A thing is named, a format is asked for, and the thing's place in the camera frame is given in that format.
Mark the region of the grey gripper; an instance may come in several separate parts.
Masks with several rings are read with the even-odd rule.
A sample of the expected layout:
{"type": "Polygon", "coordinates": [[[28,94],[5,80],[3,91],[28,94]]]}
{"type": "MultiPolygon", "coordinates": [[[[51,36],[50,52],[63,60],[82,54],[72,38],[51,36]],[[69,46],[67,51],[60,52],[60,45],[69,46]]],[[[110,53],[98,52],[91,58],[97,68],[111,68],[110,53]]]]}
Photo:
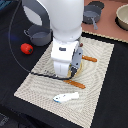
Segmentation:
{"type": "Polygon", "coordinates": [[[71,62],[71,67],[70,67],[71,76],[74,76],[77,70],[80,68],[82,55],[83,55],[83,50],[81,47],[79,47],[77,51],[74,53],[73,59],[71,62]]]}

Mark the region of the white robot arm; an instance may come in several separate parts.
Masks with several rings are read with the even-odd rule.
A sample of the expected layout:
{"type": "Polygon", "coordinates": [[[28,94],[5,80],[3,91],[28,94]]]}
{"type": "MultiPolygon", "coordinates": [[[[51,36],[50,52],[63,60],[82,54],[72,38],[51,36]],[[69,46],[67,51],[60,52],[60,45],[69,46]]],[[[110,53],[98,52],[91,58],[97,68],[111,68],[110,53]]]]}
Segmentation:
{"type": "Polygon", "coordinates": [[[79,52],[84,0],[21,0],[25,14],[33,25],[25,30],[31,42],[43,46],[53,41],[51,58],[55,74],[66,78],[69,65],[79,52]]]}

